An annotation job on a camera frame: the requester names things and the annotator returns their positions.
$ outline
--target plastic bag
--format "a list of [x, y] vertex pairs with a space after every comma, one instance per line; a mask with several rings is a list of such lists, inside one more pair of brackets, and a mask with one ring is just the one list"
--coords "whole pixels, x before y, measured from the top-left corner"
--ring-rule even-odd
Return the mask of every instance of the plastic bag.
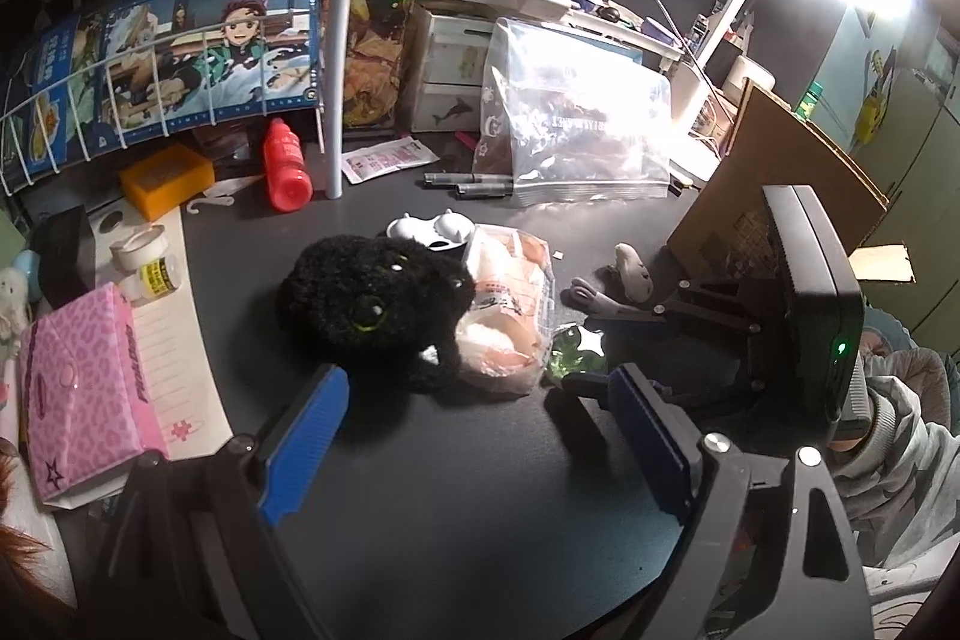
[[497, 21], [474, 172], [504, 173], [521, 205], [666, 196], [670, 84], [604, 44]]
[[457, 324], [464, 379], [488, 391], [530, 393], [544, 374], [553, 335], [550, 248], [517, 229], [478, 225], [464, 263], [476, 285]]

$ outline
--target pink puzzle piece print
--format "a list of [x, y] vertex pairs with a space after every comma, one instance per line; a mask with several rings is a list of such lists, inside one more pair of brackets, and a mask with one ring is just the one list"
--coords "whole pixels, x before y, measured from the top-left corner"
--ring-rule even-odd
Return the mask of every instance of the pink puzzle piece print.
[[193, 424], [188, 421], [178, 421], [171, 427], [170, 434], [173, 434], [177, 439], [186, 442], [186, 438], [190, 434], [193, 434]]

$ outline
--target silver pole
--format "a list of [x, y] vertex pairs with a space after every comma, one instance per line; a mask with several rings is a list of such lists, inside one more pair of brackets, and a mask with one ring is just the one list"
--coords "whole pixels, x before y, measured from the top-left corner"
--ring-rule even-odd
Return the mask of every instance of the silver pole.
[[326, 140], [326, 197], [343, 195], [340, 155], [343, 151], [344, 61], [347, 59], [347, 23], [350, 0], [329, 0], [323, 33], [323, 132]]

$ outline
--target pink leopard print box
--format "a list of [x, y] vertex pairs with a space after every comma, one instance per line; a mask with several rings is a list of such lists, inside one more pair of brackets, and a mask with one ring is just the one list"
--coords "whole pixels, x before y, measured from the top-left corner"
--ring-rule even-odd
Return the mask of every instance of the pink leopard print box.
[[23, 347], [27, 450], [43, 501], [144, 451], [167, 455], [133, 310], [117, 286], [98, 287], [43, 316], [23, 336]]

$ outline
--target red bottle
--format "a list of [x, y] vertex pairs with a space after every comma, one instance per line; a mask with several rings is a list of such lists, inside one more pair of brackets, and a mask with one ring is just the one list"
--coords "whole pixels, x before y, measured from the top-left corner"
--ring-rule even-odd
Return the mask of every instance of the red bottle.
[[263, 167], [270, 204], [281, 213], [296, 212], [313, 199], [313, 183], [304, 167], [299, 139], [280, 118], [270, 121], [263, 140]]

